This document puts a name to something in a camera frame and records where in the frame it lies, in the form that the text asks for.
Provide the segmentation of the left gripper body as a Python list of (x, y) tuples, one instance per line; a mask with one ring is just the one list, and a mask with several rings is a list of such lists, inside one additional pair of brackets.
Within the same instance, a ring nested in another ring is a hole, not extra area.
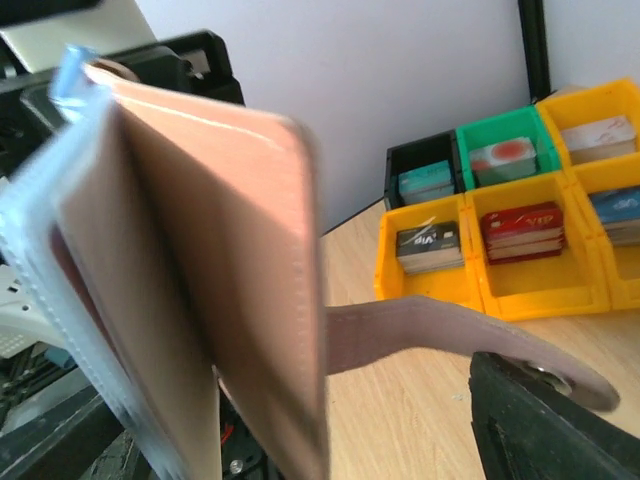
[[(225, 41), (200, 30), (108, 56), (131, 70), (142, 83), (154, 87), (242, 105), (244, 97), (235, 78)], [(55, 67), (23, 73), (1, 81), (1, 148), (28, 150), (38, 143), (38, 128), (28, 119), (22, 92), (47, 87)]]

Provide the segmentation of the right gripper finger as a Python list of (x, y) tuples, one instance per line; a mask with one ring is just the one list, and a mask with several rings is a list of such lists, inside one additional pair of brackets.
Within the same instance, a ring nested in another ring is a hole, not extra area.
[(639, 439), (516, 364), (476, 353), (472, 429), (487, 479), (637, 479)]

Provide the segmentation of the pink leather card holder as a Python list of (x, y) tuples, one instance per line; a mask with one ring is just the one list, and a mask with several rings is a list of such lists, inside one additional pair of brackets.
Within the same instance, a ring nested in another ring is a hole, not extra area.
[(610, 412), (573, 356), (422, 295), (323, 302), (313, 148), (263, 111), (143, 84), (69, 46), (66, 125), (1, 194), (1, 251), (163, 479), (222, 475), (219, 394), (288, 479), (326, 479), (326, 378), (397, 351), (493, 352)]

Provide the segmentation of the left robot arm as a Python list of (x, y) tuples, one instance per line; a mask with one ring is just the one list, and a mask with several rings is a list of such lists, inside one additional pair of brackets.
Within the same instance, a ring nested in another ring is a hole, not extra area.
[[(112, 53), (110, 60), (148, 85), (243, 104), (239, 82), (224, 40), (201, 30)], [(53, 70), (23, 74), (1, 82), (1, 184), (65, 121), (48, 98)], [(63, 340), (39, 312), (7, 265), (1, 267), (1, 358), (13, 359), (36, 344), (60, 348)], [(17, 408), (57, 379), (51, 368), (18, 362), (1, 369), (1, 430), (5, 433), (37, 417), (41, 410)]]

